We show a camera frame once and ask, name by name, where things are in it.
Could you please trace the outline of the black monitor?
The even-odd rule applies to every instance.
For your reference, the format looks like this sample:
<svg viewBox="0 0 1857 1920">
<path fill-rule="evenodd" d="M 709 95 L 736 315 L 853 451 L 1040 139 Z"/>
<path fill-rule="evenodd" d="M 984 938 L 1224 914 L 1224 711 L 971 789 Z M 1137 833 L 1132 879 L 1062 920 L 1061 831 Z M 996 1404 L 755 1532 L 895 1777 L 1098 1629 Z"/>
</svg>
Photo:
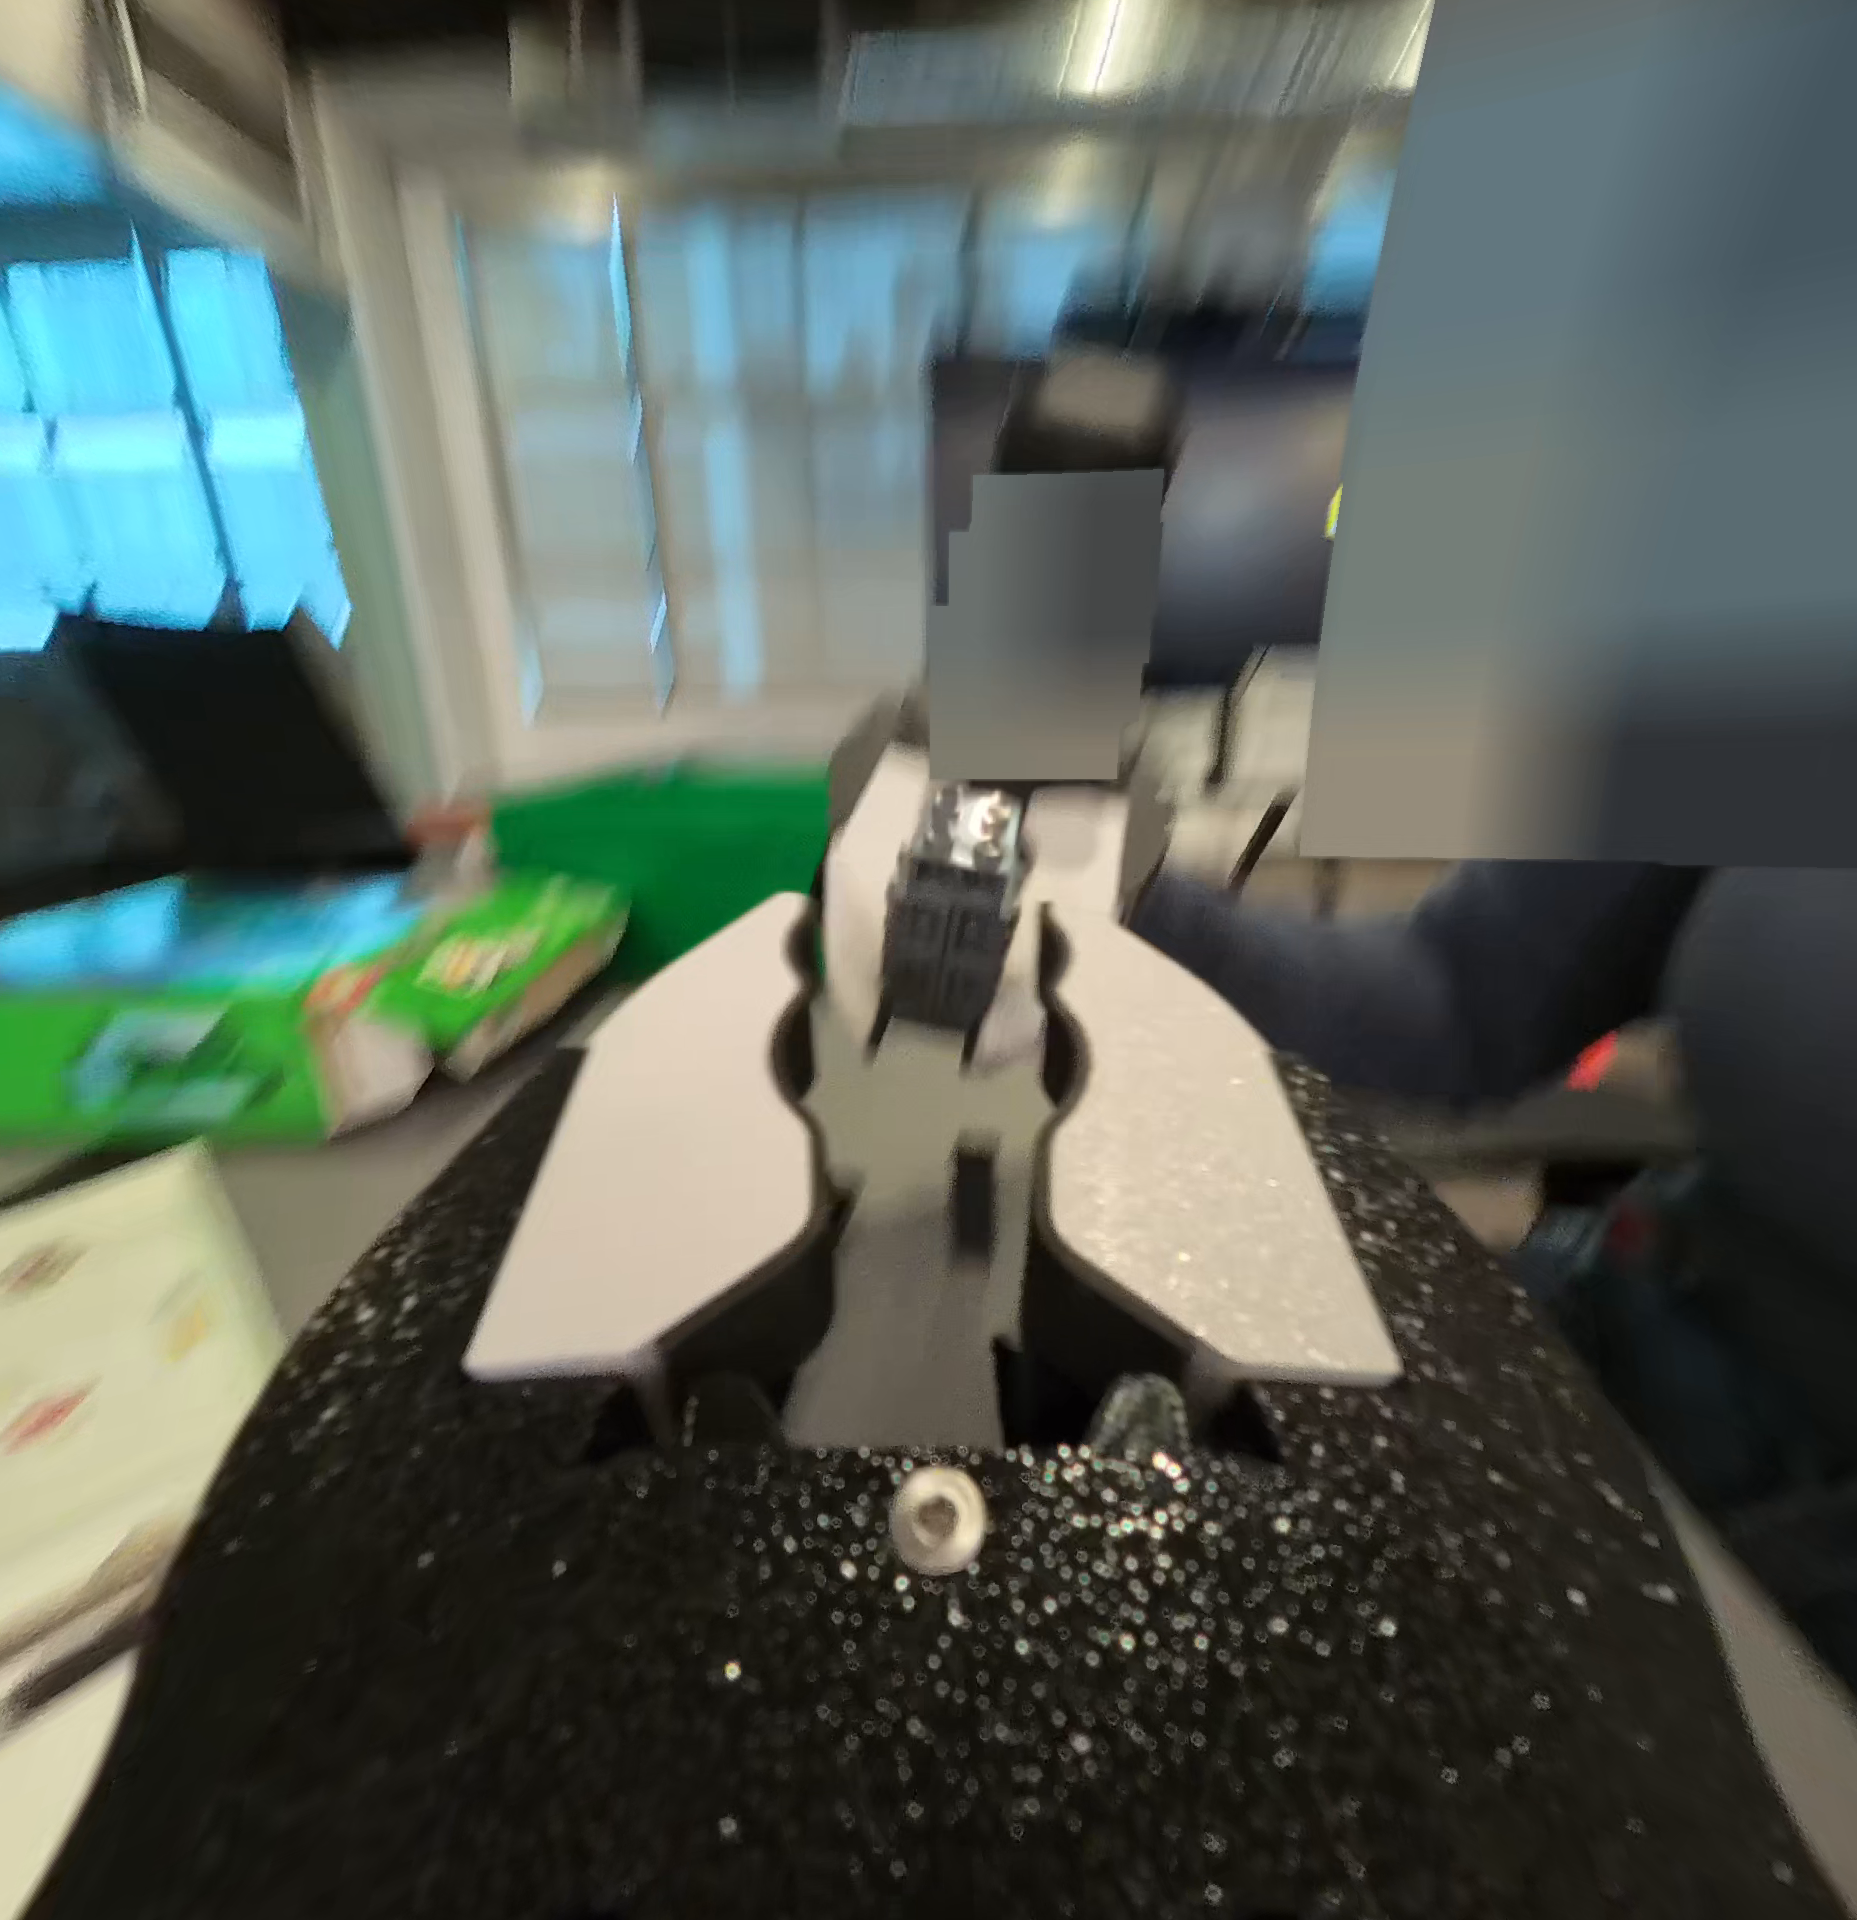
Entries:
<svg viewBox="0 0 1857 1920">
<path fill-rule="evenodd" d="M 302 882 L 413 863 L 338 650 L 288 627 L 60 615 L 0 651 L 0 920 L 150 879 Z"/>
</svg>

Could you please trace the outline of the grey and yellow brick assembly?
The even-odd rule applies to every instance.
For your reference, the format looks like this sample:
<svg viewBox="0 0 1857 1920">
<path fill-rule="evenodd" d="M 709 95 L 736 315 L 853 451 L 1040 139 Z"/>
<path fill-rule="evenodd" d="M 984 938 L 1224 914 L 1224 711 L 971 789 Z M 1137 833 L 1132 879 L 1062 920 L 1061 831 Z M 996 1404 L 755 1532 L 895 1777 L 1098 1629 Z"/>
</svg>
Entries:
<svg viewBox="0 0 1857 1920">
<path fill-rule="evenodd" d="M 958 1034 L 963 1059 L 973 1059 L 1002 986 L 1027 874 L 1027 799 L 1018 789 L 926 789 L 887 888 L 871 1051 L 884 1045 L 892 1023 L 912 1023 Z"/>
</svg>

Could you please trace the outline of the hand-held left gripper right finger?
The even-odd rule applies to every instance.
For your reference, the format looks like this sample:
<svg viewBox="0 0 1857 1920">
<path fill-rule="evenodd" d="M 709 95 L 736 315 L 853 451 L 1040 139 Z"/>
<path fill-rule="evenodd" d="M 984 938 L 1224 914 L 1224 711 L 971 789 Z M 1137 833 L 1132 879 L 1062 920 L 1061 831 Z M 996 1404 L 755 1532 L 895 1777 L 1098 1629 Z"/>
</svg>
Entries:
<svg viewBox="0 0 1857 1920">
<path fill-rule="evenodd" d="M 1129 928 L 1043 907 L 1018 1342 L 1081 1398 L 1156 1373 L 1385 1388 L 1402 1355 L 1267 1042 Z"/>
</svg>

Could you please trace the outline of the green plastic bin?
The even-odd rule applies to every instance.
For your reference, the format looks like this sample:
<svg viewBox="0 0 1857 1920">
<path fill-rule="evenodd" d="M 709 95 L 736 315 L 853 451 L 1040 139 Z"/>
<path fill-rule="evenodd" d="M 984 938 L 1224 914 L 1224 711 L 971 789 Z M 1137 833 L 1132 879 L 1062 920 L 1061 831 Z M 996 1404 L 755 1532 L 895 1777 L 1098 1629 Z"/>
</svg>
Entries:
<svg viewBox="0 0 1857 1920">
<path fill-rule="evenodd" d="M 491 802 L 498 871 L 599 882 L 629 921 L 631 986 L 774 895 L 808 895 L 831 836 L 820 765 L 673 763 Z"/>
</svg>

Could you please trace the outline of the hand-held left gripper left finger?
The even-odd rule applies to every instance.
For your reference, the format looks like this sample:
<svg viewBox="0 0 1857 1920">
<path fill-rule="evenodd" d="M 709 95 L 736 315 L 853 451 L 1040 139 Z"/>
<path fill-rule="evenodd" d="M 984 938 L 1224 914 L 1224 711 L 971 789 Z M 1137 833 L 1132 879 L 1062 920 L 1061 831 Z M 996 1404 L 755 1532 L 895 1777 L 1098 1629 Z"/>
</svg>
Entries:
<svg viewBox="0 0 1857 1920">
<path fill-rule="evenodd" d="M 816 903 L 774 895 L 585 1042 L 465 1347 L 475 1387 L 599 1380 L 654 1434 L 709 1388 L 784 1422 L 837 1318 L 849 1188 L 808 1110 Z"/>
</svg>

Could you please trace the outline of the green cardboard toy box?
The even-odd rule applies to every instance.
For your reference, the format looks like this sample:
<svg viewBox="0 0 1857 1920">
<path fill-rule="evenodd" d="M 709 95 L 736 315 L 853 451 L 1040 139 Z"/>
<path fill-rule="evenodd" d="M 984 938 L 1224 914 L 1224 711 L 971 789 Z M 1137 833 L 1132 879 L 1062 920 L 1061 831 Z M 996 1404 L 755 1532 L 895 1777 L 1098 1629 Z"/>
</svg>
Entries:
<svg viewBox="0 0 1857 1920">
<path fill-rule="evenodd" d="M 624 928 L 562 874 L 159 879 L 9 920 L 0 1145 L 338 1138 L 533 1038 Z"/>
</svg>

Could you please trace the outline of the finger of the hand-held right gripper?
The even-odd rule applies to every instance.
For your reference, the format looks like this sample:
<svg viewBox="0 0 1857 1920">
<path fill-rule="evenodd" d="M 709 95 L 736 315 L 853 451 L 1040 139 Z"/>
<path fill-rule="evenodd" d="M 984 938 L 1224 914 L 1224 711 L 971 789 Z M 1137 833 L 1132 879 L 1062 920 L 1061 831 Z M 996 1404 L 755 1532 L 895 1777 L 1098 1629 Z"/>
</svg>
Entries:
<svg viewBox="0 0 1857 1920">
<path fill-rule="evenodd" d="M 827 900 L 878 900 L 921 808 L 921 697 L 871 701 L 834 746 L 827 789 Z"/>
<path fill-rule="evenodd" d="M 1132 783 L 1125 799 L 1129 825 L 1120 855 L 1115 920 L 1132 921 L 1137 907 L 1146 903 L 1151 879 L 1173 850 L 1175 802 L 1161 789 L 1161 783 Z"/>
</svg>

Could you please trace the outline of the person's right forearm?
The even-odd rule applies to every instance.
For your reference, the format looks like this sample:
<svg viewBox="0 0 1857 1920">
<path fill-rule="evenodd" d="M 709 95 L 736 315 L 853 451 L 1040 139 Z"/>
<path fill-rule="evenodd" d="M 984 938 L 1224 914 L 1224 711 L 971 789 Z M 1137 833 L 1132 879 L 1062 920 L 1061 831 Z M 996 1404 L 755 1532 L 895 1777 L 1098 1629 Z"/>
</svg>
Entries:
<svg viewBox="0 0 1857 1920">
<path fill-rule="evenodd" d="M 1491 1108 L 1648 1018 L 1713 874 L 1634 863 L 1462 863 L 1378 920 L 1315 921 L 1156 874 L 1132 929 L 1277 1051 L 1402 1108 Z"/>
</svg>

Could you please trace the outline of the open instruction booklet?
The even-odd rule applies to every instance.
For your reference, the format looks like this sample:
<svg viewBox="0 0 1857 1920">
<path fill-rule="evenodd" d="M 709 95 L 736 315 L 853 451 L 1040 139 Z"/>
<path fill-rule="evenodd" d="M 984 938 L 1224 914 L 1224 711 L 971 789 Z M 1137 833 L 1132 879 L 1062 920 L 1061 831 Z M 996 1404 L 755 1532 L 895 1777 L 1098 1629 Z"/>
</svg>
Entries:
<svg viewBox="0 0 1857 1920">
<path fill-rule="evenodd" d="M 0 1212 L 0 1750 L 146 1641 L 281 1347 L 205 1145 Z"/>
</svg>

